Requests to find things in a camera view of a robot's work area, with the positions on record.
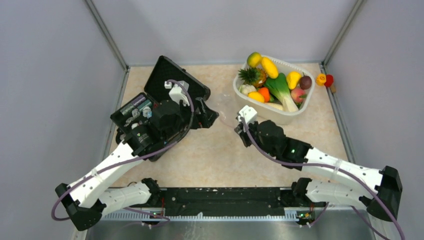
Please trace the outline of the dark purple toy fruit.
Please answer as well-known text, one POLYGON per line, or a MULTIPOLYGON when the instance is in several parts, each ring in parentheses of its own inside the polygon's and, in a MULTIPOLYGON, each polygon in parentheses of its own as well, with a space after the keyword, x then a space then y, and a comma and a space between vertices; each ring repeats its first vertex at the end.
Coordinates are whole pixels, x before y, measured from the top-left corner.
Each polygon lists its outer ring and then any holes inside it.
POLYGON ((312 79, 311 79, 310 76, 304 75, 304 76, 302 76, 300 78, 300 80, 299 80, 299 87, 302 90, 308 90, 308 89, 311 88, 311 86, 312 86, 312 79))

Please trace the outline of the white toy cauliflower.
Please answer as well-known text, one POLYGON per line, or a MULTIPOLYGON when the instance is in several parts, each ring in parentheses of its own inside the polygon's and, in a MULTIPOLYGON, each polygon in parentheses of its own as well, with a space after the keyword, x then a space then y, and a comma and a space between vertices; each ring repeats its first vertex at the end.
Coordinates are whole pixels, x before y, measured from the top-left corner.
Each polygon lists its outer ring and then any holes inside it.
POLYGON ((243 94, 243 95, 245 95, 245 96, 248 96, 248 95, 249 95, 249 93, 256 92, 256 91, 257 91, 257 89, 256 89, 253 85, 250 85, 250 84, 242 84, 242 85, 238 88, 238 91, 239 91, 241 94, 243 94))

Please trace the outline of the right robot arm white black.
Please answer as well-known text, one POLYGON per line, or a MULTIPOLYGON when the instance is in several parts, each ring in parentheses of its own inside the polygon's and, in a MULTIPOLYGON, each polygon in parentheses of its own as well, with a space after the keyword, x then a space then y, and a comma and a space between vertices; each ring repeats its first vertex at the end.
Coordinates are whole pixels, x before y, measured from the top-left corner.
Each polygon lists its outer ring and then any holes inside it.
POLYGON ((288 169, 328 178, 328 182, 304 178, 295 182, 293 200, 299 206, 329 202, 364 207, 372 216, 387 222, 398 218, 402 183, 397 169, 357 165, 328 155, 309 143, 287 137, 283 128, 267 120, 246 122, 238 117, 234 131, 245 147, 254 145, 265 158, 288 169))

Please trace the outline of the green toy bok choy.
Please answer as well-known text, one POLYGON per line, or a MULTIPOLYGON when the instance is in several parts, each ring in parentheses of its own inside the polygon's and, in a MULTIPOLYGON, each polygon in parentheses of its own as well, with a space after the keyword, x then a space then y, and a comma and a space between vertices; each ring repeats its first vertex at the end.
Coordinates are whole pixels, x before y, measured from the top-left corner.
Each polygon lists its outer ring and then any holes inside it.
POLYGON ((279 73, 276 78, 268 76, 264 86, 282 103, 284 111, 293 113, 299 110, 291 97, 291 92, 284 73, 279 73))

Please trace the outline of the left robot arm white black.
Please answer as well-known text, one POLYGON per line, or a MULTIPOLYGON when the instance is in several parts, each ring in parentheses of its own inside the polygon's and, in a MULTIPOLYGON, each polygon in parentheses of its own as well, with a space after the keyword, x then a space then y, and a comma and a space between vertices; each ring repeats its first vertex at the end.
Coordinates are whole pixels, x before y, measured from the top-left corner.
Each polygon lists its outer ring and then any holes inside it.
POLYGON ((51 209, 51 218, 60 220, 56 209, 62 205, 66 218, 79 231, 93 227, 113 212, 134 205, 154 207, 162 203, 161 190, 151 178, 116 189, 111 185, 133 167, 158 160, 190 130, 210 128, 219 113, 201 97, 193 102, 157 102, 140 93, 111 117, 124 136, 117 148, 77 181, 55 188, 58 199, 51 209))

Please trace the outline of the black poker chip case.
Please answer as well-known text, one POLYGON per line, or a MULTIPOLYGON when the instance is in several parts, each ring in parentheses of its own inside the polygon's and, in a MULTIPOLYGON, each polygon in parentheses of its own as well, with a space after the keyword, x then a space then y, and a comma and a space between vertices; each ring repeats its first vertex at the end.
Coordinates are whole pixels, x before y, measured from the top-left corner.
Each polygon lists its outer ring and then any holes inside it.
POLYGON ((190 130, 195 116, 195 98, 209 99, 211 90, 166 56, 160 56, 150 74, 144 90, 116 110, 111 120, 117 126, 115 141, 128 144, 132 156, 149 155, 157 161, 164 148, 180 142, 190 130), (189 83, 184 89, 190 106, 174 102, 165 89, 165 81, 189 83))

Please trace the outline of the clear pink-dotted zip bag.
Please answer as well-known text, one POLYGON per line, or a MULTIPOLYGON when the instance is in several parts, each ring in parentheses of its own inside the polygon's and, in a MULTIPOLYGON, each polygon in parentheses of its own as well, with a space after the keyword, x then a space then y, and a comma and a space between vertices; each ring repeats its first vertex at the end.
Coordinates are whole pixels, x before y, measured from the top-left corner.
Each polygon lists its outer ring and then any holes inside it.
POLYGON ((219 121, 227 127, 234 129, 238 124, 238 105, 232 93, 213 94, 208 100, 209 106, 219 113, 219 121))

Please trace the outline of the red toy piece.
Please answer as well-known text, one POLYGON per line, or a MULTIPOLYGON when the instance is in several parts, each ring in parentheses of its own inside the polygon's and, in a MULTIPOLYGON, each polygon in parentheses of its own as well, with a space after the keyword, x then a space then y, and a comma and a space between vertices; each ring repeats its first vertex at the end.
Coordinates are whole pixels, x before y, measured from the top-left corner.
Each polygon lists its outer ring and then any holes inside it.
POLYGON ((324 83, 324 86, 327 88, 330 88, 334 84, 334 77, 331 74, 325 75, 326 82, 324 83))

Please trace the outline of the toy pineapple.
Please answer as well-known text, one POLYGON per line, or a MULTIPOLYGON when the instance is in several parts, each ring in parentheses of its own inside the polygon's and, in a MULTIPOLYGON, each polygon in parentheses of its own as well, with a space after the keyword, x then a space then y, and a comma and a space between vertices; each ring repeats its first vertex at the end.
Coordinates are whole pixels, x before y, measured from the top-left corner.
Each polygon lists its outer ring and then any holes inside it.
POLYGON ((241 68, 238 70, 238 77, 241 78, 244 84, 252 85, 255 88, 261 88, 267 80, 266 72, 257 67, 241 68))

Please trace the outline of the orange toy carrot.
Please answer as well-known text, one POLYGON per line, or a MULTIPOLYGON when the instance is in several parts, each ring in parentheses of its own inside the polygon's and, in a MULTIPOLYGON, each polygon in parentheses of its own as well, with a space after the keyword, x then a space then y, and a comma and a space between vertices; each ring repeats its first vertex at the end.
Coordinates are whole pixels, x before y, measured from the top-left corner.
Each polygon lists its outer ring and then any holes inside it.
POLYGON ((268 103, 270 101, 271 94, 270 94, 269 89, 267 87, 258 88, 257 92, 260 93, 263 96, 265 103, 268 103))

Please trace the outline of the yellow toy lemon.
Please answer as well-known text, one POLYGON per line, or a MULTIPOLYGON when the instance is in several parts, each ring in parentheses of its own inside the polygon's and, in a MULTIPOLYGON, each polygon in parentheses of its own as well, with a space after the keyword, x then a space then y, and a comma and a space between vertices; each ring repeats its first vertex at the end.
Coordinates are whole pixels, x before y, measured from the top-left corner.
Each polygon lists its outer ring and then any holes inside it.
POLYGON ((257 101, 257 102, 260 102, 260 103, 264 103, 265 102, 264 96, 262 94, 260 94, 259 92, 257 92, 257 91, 249 92, 247 96, 249 98, 257 101))

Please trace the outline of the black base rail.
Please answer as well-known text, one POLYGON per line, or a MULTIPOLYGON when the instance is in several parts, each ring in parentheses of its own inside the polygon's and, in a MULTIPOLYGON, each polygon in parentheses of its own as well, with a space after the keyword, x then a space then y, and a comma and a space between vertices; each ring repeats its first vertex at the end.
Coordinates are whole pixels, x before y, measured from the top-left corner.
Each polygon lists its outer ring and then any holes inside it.
POLYGON ((139 208, 158 208, 167 217, 265 217, 282 216, 286 208, 324 207, 324 202, 313 203, 296 197, 284 187, 170 187, 152 195, 139 208))

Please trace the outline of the pink toy peach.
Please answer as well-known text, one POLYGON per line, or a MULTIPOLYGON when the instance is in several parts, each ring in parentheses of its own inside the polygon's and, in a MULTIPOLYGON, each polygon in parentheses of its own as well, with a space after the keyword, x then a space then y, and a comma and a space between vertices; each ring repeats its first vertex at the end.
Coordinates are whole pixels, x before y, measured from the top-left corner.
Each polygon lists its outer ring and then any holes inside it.
POLYGON ((290 92, 290 96, 295 104, 301 104, 307 97, 306 92, 300 87, 296 87, 290 92))

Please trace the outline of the yellow toy bell pepper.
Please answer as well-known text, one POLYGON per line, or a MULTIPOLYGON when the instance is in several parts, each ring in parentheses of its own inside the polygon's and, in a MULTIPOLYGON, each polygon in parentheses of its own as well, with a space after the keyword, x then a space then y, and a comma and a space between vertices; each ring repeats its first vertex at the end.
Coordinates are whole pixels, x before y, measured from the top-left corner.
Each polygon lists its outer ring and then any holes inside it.
POLYGON ((291 71, 286 76, 287 86, 290 90, 293 90, 297 87, 302 75, 297 71, 291 71))

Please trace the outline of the white oval plastic basket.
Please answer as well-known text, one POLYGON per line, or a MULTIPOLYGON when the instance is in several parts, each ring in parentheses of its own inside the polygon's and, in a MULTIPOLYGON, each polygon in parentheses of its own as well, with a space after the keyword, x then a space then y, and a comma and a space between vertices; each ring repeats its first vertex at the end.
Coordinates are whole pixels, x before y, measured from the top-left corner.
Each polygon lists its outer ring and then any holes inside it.
MULTIPOLYGON (((238 73, 236 74, 236 77, 234 78, 232 82, 232 87, 235 92, 235 99, 237 103, 242 107, 245 105, 253 107, 258 112, 258 115, 264 119, 272 120, 279 125, 288 125, 294 119, 301 116, 308 108, 308 105, 312 99, 313 91, 316 86, 314 77, 304 68, 296 66, 292 63, 288 63, 286 61, 283 61, 271 56, 267 56, 267 55, 262 55, 262 57, 267 57, 272 62, 274 62, 274 64, 278 68, 279 73, 283 73, 285 74, 285 76, 287 76, 290 72, 295 71, 300 73, 302 76, 307 75, 311 77, 312 79, 311 88, 304 90, 307 94, 306 99, 301 104, 296 104, 298 107, 298 111, 296 112, 284 111, 283 104, 278 99, 276 99, 271 93, 270 93, 269 102, 264 102, 264 103, 258 102, 239 92, 239 87, 244 84, 244 81, 240 77, 238 77, 238 73)), ((250 68, 250 67, 247 65, 247 61, 246 61, 240 69, 247 69, 247 68, 250 68)), ((256 68, 263 69, 261 63, 256 68)))

